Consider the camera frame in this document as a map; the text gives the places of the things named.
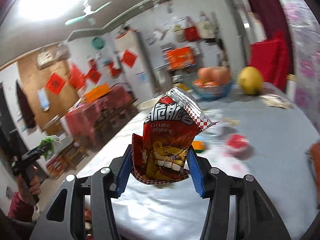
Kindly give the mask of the person left hand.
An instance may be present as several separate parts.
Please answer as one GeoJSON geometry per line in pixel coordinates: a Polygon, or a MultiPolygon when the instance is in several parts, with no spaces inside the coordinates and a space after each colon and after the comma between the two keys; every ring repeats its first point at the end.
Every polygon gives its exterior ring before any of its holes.
{"type": "Polygon", "coordinates": [[[22,200],[24,203],[31,206],[35,206],[37,204],[37,201],[34,199],[34,197],[38,197],[39,194],[41,193],[41,188],[40,188],[41,184],[38,176],[36,175],[37,171],[38,171],[37,167],[33,166],[34,176],[30,181],[30,187],[27,187],[25,185],[25,181],[23,180],[21,175],[16,177],[18,196],[20,200],[22,200]]]}

